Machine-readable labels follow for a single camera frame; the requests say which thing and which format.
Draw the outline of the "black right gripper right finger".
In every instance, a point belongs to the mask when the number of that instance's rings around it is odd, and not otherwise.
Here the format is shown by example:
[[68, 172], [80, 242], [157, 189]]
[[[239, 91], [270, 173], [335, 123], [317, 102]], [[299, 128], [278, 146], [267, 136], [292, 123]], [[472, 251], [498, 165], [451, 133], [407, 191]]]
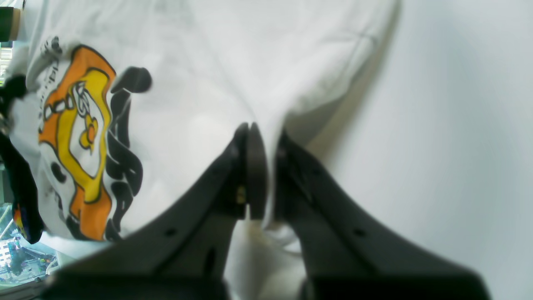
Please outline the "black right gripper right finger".
[[474, 271], [400, 237], [344, 192], [283, 133], [276, 217], [295, 231], [306, 278], [301, 300], [489, 300]]

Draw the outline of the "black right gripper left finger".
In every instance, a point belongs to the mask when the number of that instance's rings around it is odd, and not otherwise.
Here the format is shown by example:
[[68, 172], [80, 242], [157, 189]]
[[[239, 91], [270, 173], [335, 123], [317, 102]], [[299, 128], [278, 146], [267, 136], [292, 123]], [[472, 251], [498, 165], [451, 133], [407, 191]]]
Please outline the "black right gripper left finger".
[[224, 269], [238, 220], [261, 220], [267, 170], [256, 123], [156, 220], [52, 275], [44, 300], [229, 300]]

